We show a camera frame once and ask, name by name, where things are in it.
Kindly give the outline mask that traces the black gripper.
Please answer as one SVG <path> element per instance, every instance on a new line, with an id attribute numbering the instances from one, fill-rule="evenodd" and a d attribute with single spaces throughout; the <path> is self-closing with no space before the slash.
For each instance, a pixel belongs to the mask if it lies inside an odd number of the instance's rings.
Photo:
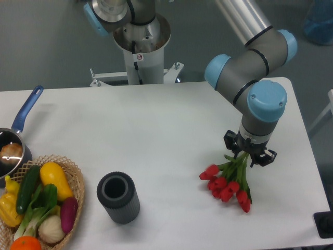
<path id="1" fill-rule="evenodd" d="M 237 158 L 238 154 L 243 151 L 249 153 L 252 159 L 250 167 L 260 165 L 262 167 L 271 164 L 277 153 L 273 150 L 266 149 L 268 141 L 264 143 L 254 143 L 251 138 L 244 139 L 240 134 L 236 134 L 231 130 L 227 130 L 224 135 L 226 148 L 234 154 L 233 158 Z"/>

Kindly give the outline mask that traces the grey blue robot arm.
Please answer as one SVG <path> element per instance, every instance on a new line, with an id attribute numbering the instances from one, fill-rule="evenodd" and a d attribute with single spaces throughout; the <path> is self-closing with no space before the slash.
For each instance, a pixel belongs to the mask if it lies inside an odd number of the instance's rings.
<path id="1" fill-rule="evenodd" d="M 246 51 L 238 58 L 217 55 L 204 78 L 242 114 L 238 132 L 224 135 L 227 149 L 246 152 L 253 164 L 266 166 L 276 158 L 266 146 L 287 102 L 285 89 L 266 77 L 295 56 L 297 41 L 290 32 L 275 30 L 255 1 L 216 5 Z M 166 83 L 164 47 L 171 29 L 154 1 L 89 1 L 83 10 L 96 32 L 112 34 L 123 50 L 130 85 Z"/>

